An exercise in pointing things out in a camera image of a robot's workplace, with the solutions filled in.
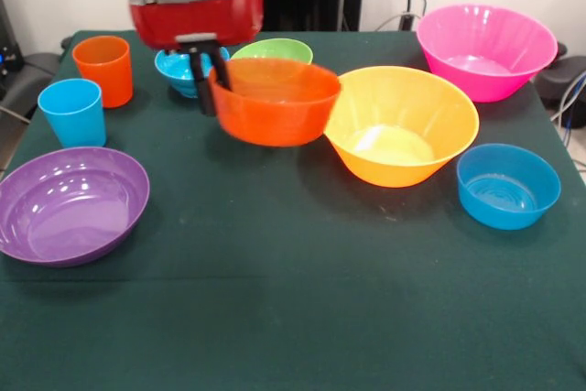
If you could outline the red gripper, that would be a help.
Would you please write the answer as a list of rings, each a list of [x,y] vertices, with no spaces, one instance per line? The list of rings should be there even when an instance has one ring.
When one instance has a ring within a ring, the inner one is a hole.
[[[183,43],[216,39],[223,46],[251,40],[263,25],[263,0],[129,0],[136,32],[152,49],[179,49]],[[210,56],[192,50],[190,70],[201,113],[215,116],[208,81],[212,67],[217,82],[231,90],[226,60],[220,49]]]

